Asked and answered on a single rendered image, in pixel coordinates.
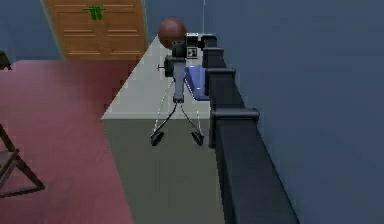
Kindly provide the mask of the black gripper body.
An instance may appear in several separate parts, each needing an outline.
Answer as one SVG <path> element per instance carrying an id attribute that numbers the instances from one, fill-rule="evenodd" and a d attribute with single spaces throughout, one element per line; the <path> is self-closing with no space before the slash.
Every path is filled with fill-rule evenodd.
<path id="1" fill-rule="evenodd" d="M 157 65 L 157 69 L 162 68 L 166 77 L 172 77 L 174 87 L 173 102 L 184 102 L 184 78 L 186 71 L 186 45 L 184 42 L 173 42 L 171 46 L 172 54 L 167 55 L 162 66 Z"/>

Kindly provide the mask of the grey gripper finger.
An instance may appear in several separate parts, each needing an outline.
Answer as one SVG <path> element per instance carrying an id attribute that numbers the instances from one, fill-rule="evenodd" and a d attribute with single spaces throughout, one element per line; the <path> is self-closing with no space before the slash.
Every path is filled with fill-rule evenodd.
<path id="1" fill-rule="evenodd" d="M 169 119 L 172 117 L 172 115 L 176 111 L 177 105 L 174 105 L 173 110 L 172 110 L 171 113 L 168 114 L 168 117 L 161 124 L 158 124 L 159 119 L 160 119 L 160 113 L 161 113 L 162 107 L 164 105 L 165 99 L 168 97 L 169 90 L 173 86 L 173 84 L 174 84 L 173 81 L 171 81 L 169 83 L 166 91 L 164 92 L 163 97 L 161 98 L 160 107 L 159 107 L 158 112 L 157 112 L 157 118 L 156 118 L 156 121 L 155 121 L 154 129 L 153 129 L 153 132 L 152 132 L 152 134 L 150 136 L 150 142 L 151 142 L 152 146 L 157 146 L 161 142 L 161 140 L 162 140 L 162 138 L 164 136 L 164 133 L 161 131 L 161 129 L 169 121 Z"/>
<path id="2" fill-rule="evenodd" d="M 185 81 L 182 81 L 180 83 L 180 95 L 181 95 L 181 98 L 180 98 L 180 101 L 179 101 L 179 104 L 180 104 L 180 109 L 182 111 L 182 114 L 184 115 L 185 119 L 189 122 L 189 124 L 191 125 L 193 131 L 191 132 L 191 136 L 192 138 L 194 139 L 194 141 L 199 145 L 199 146 L 202 146 L 203 145 L 203 142 L 204 142 L 204 135 L 201 131 L 201 122 L 200 122 L 200 118 L 197 118 L 197 123 L 194 123 L 190 117 L 187 115 L 187 113 L 185 112 L 184 110 L 184 86 L 185 86 Z"/>

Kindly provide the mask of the blue box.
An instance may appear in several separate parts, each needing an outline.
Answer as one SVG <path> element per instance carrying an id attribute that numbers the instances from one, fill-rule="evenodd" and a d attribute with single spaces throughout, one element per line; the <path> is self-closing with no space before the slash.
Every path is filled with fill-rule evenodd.
<path id="1" fill-rule="evenodd" d="M 189 92 L 195 100 L 209 100 L 209 97 L 205 94 L 205 69 L 202 66 L 188 66 L 186 68 L 185 80 Z"/>

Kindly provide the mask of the grey white table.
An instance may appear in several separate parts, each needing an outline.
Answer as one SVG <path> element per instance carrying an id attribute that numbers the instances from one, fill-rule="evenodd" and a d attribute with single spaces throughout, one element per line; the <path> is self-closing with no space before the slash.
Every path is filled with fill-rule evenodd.
<path id="1" fill-rule="evenodd" d="M 161 98 L 170 78 L 157 69 L 170 51 L 155 39 L 102 116 L 116 168 L 134 224 L 225 224 L 215 152 L 199 146 L 181 109 L 176 109 L 152 146 Z M 160 113 L 173 110 L 174 87 Z M 209 134 L 207 101 L 185 93 L 184 110 Z"/>

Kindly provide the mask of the brown ball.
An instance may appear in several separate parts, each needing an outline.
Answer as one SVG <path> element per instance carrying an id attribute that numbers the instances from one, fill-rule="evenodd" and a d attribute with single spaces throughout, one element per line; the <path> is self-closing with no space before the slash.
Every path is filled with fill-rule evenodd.
<path id="1" fill-rule="evenodd" d="M 158 39 L 167 49 L 172 48 L 174 41 L 182 41 L 187 29 L 185 25 L 177 18 L 165 19 L 159 26 Z"/>

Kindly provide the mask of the orange wooden door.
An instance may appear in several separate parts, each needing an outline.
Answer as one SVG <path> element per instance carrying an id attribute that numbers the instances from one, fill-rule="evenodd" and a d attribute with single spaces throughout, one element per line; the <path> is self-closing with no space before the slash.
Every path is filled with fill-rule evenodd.
<path id="1" fill-rule="evenodd" d="M 61 54 L 77 60 L 139 61 L 147 50 L 145 0 L 41 0 Z M 100 6 L 102 20 L 83 8 Z"/>

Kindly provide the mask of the green door hanger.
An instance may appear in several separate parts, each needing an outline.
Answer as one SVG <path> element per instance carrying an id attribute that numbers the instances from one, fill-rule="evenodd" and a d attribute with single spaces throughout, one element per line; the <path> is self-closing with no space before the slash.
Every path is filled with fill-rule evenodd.
<path id="1" fill-rule="evenodd" d="M 83 11 L 89 12 L 93 20 L 102 20 L 102 13 L 105 11 L 105 9 L 101 8 L 100 6 L 88 6 L 87 8 L 83 8 Z"/>

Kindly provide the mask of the dark wooden chair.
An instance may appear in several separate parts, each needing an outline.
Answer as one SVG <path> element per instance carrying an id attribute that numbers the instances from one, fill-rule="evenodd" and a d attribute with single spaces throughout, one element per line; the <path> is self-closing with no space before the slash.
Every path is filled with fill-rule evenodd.
<path id="1" fill-rule="evenodd" d="M 33 184 L 33 187 L 21 188 L 18 190 L 0 193 L 0 199 L 30 194 L 45 189 L 43 182 L 30 169 L 27 163 L 20 157 L 20 150 L 16 148 L 9 138 L 6 130 L 0 124 L 0 139 L 4 143 L 5 151 L 0 151 L 0 189 L 9 179 L 15 169 L 21 171 Z"/>

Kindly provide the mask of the dark furniture piece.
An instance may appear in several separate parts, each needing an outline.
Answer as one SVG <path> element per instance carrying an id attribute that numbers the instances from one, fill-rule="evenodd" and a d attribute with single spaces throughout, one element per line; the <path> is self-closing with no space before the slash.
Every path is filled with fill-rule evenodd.
<path id="1" fill-rule="evenodd" d="M 0 50 L 0 70 L 4 70 L 5 68 L 11 70 L 11 63 L 7 57 L 7 54 Z"/>

